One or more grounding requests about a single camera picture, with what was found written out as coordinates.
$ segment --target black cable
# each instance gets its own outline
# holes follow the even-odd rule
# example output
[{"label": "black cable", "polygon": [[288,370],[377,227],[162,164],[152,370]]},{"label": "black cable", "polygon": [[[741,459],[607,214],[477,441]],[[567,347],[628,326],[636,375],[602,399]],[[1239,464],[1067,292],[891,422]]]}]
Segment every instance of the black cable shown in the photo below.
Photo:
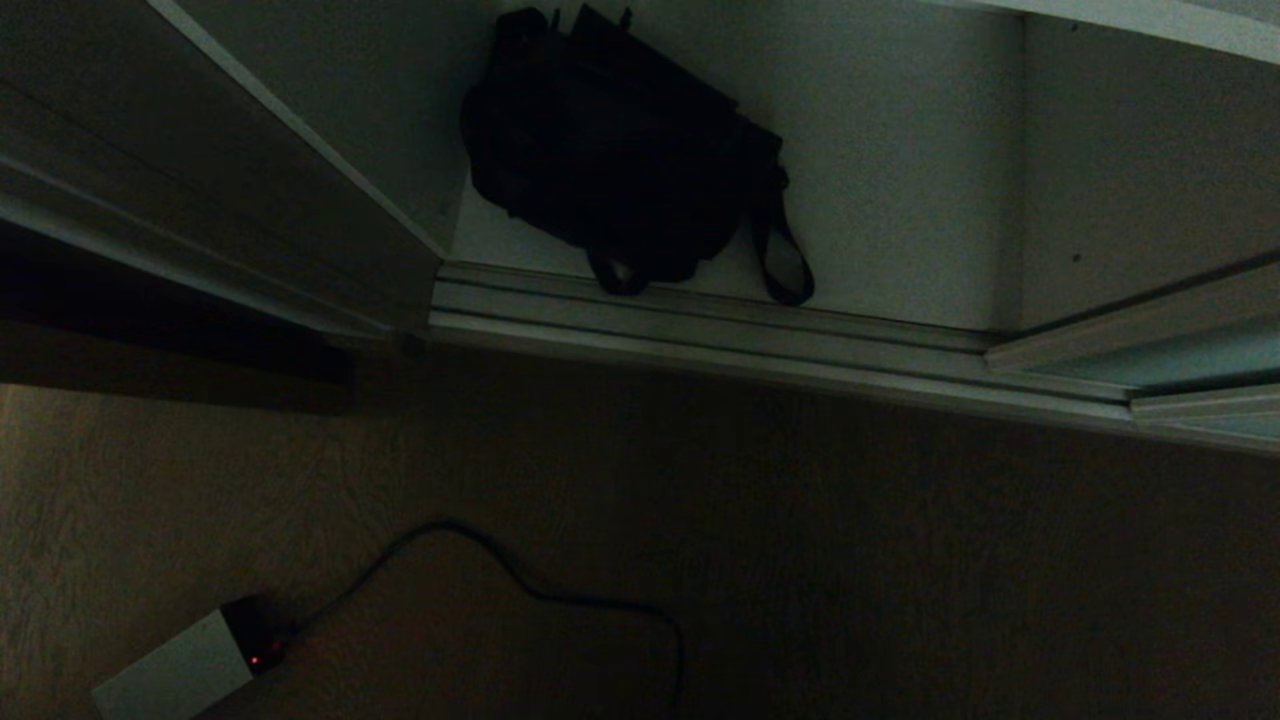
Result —
[{"label": "black cable", "polygon": [[307,629],[315,625],[317,620],[320,620],[330,611],[333,611],[334,607],[342,605],[346,600],[353,596],[360,588],[362,588],[370,579],[372,579],[372,577],[378,574],[379,570],[381,570],[383,565],[387,565],[387,562],[392,557],[394,557],[401,550],[404,550],[404,546],[407,546],[408,543],[416,541],[422,536],[431,533],[453,533],[456,536],[461,536],[479,544],[489,553],[490,557],[493,557],[498,562],[498,565],[502,566],[503,570],[507,571],[508,575],[511,575],[511,579],[515,580],[517,585],[520,585],[520,589],[522,589],[525,594],[532,597],[534,600],[541,602],[549,602],[553,605],[563,605],[567,607],[580,607],[580,609],[585,607],[590,610],[612,610],[614,612],[631,612],[635,615],[644,615],[646,618],[652,618],[654,620],[658,620],[659,623],[666,624],[668,628],[671,628],[671,633],[676,639],[676,678],[671,691],[671,710],[672,712],[676,711],[676,707],[680,705],[680,696],[684,692],[684,685],[685,685],[685,634],[680,629],[680,624],[676,623],[676,620],[671,615],[668,615],[664,610],[659,607],[654,607],[652,605],[644,605],[640,602],[631,602],[626,600],[612,600],[607,597],[595,597],[589,594],[554,594],[540,591],[534,585],[531,585],[529,580],[526,580],[525,577],[521,575],[518,570],[516,570],[516,562],[515,560],[512,560],[511,553],[503,550],[497,541],[481,533],[480,530],[463,525],[462,523],[458,523],[456,520],[433,520],[429,523],[422,523],[421,525],[417,525],[416,528],[396,538],[390,544],[387,546],[385,550],[383,550],[381,555],[379,555],[378,559],[374,560],[372,565],[370,565],[358,578],[356,578],[356,582],[348,585],[347,589],[342,592],[342,594],[330,600],[328,603],[325,603],[324,607],[316,610],[305,620],[294,623],[293,626],[291,628],[289,634],[297,637],[307,632]]}]

